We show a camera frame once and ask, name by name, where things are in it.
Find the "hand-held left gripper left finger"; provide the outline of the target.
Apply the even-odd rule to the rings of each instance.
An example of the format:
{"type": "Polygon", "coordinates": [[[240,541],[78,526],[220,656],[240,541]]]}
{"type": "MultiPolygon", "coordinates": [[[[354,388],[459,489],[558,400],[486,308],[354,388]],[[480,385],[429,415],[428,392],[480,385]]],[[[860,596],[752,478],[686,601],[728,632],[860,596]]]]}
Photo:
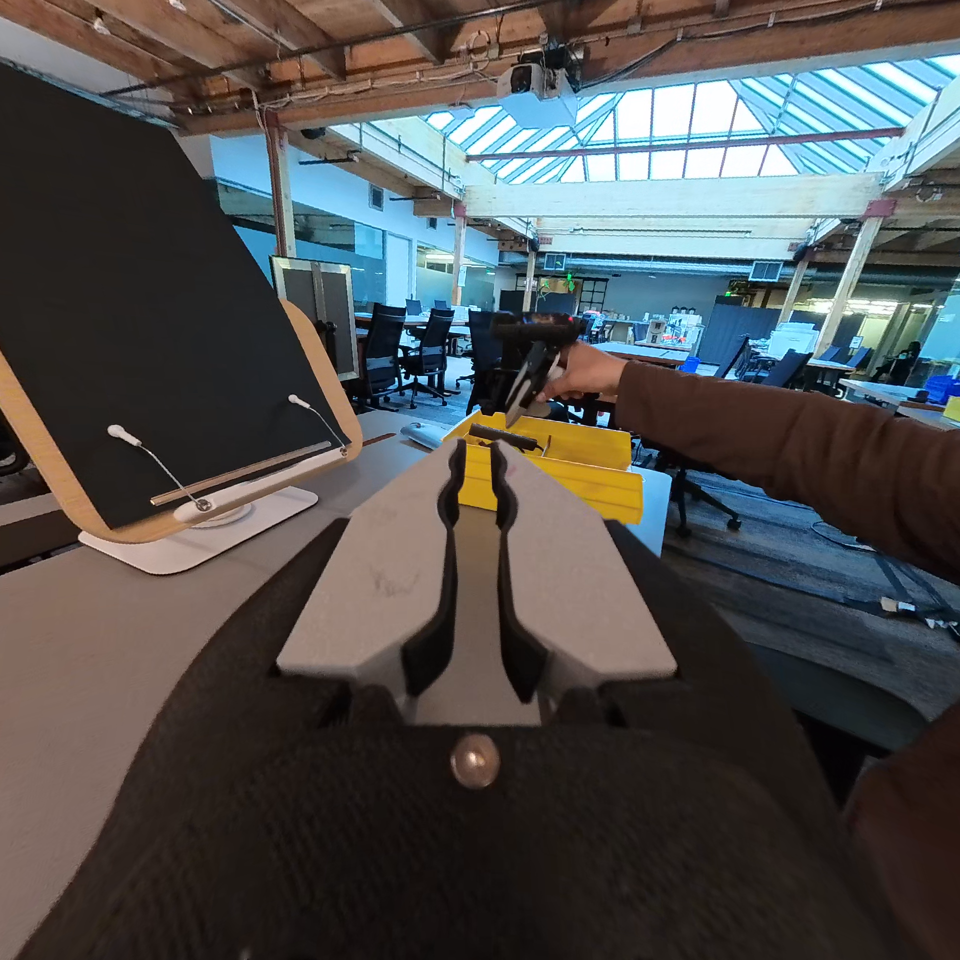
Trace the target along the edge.
{"type": "Polygon", "coordinates": [[[355,509],[276,661],[285,675],[421,696],[453,650],[460,442],[355,509]]]}

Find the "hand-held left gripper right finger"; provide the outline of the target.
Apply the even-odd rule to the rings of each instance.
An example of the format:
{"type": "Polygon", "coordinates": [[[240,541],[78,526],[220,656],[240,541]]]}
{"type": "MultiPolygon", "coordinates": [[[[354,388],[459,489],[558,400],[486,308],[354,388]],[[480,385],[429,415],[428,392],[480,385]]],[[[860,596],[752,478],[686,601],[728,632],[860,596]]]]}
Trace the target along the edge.
{"type": "Polygon", "coordinates": [[[675,678],[620,546],[655,556],[506,442],[490,450],[490,479],[501,659],[518,699],[558,704],[574,689],[675,678]]]}

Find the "grey usb hub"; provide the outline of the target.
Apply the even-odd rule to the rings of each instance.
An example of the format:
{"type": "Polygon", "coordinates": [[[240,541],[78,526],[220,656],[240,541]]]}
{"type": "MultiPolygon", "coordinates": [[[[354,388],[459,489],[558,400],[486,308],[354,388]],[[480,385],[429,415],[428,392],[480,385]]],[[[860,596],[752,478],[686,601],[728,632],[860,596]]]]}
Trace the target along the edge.
{"type": "Polygon", "coordinates": [[[512,433],[507,430],[500,430],[480,423],[473,423],[469,426],[467,435],[478,441],[482,441],[489,446],[495,443],[502,443],[521,452],[543,452],[544,448],[536,440],[527,436],[512,433]]]}

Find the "yellow plastic bin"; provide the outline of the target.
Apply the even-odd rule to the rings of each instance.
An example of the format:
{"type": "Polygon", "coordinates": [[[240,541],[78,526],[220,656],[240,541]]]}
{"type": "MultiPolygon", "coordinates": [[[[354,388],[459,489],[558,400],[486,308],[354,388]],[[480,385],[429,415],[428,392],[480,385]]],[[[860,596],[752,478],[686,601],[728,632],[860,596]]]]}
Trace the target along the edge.
{"type": "Polygon", "coordinates": [[[462,506],[497,509],[492,485],[490,442],[470,435],[473,426],[507,430],[531,438],[536,447],[523,455],[534,460],[603,518],[638,524],[643,516],[643,480],[631,471],[633,447],[629,433],[579,423],[522,416],[507,427],[505,414],[475,412],[456,424],[444,439],[464,439],[467,452],[459,493],[462,506]]]}

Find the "person's right forearm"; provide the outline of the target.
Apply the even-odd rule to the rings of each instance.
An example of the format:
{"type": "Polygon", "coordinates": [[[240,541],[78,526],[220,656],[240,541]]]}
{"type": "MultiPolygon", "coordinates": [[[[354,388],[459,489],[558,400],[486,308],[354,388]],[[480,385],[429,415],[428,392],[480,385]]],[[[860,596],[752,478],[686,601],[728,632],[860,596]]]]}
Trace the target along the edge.
{"type": "Polygon", "coordinates": [[[958,585],[958,431],[819,393],[621,368],[621,426],[958,585]]]}

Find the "person's right hand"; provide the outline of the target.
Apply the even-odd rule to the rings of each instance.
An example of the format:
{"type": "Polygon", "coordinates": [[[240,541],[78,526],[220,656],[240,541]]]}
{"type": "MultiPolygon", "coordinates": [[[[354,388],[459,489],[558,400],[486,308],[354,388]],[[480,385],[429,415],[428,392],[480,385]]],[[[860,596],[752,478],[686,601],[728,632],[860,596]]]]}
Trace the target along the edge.
{"type": "Polygon", "coordinates": [[[558,375],[548,380],[536,398],[579,400],[587,395],[616,397],[627,360],[607,354],[583,342],[574,342],[558,355],[558,375]]]}

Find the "group of black office chairs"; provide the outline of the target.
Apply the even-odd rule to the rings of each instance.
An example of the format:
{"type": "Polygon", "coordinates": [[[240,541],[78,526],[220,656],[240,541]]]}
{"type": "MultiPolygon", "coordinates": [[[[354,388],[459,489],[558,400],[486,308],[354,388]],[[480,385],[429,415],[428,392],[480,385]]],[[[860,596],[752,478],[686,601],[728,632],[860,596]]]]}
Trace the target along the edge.
{"type": "Polygon", "coordinates": [[[448,388],[446,377],[450,357],[457,355],[462,340],[466,341],[463,354],[477,371],[498,366],[502,344],[494,335],[493,318],[472,311],[462,323],[453,309],[433,308],[422,317],[405,307],[376,303],[356,320],[359,386],[355,397],[368,409],[405,397],[409,409],[415,410],[419,395],[447,406],[459,394],[448,388]]]}

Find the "grey framed panel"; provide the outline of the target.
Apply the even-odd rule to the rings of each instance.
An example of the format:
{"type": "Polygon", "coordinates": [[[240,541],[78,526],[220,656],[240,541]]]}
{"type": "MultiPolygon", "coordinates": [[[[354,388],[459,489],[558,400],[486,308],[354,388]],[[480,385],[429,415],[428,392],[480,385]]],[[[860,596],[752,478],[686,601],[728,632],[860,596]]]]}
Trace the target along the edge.
{"type": "Polygon", "coordinates": [[[272,255],[270,273],[278,296],[313,324],[341,381],[361,374],[354,312],[353,268],[312,259],[272,255]]]}

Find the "white ceiling projector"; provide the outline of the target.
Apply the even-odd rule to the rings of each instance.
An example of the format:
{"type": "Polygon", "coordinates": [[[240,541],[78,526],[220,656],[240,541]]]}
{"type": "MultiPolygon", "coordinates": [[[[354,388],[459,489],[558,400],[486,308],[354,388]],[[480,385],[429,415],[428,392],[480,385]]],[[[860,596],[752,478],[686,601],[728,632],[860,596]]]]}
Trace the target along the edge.
{"type": "Polygon", "coordinates": [[[582,61],[568,45],[528,51],[498,78],[497,101],[523,129],[573,127],[582,61]]]}

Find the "wooden book stand black board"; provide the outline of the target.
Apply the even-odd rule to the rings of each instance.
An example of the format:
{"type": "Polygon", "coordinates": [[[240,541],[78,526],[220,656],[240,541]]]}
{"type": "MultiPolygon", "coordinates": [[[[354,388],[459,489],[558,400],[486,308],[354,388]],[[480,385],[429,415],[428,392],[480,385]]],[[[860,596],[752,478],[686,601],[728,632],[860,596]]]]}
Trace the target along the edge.
{"type": "Polygon", "coordinates": [[[79,541],[191,570],[363,434],[174,135],[2,63],[2,415],[79,541]]]}

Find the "person's torso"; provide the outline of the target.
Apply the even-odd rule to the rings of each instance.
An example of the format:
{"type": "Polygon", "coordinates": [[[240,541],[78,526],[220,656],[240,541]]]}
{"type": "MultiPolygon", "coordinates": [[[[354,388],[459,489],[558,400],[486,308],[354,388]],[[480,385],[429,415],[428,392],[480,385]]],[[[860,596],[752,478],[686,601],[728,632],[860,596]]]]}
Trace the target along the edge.
{"type": "Polygon", "coordinates": [[[959,705],[873,764],[846,823],[896,917],[930,958],[959,957],[959,705]]]}

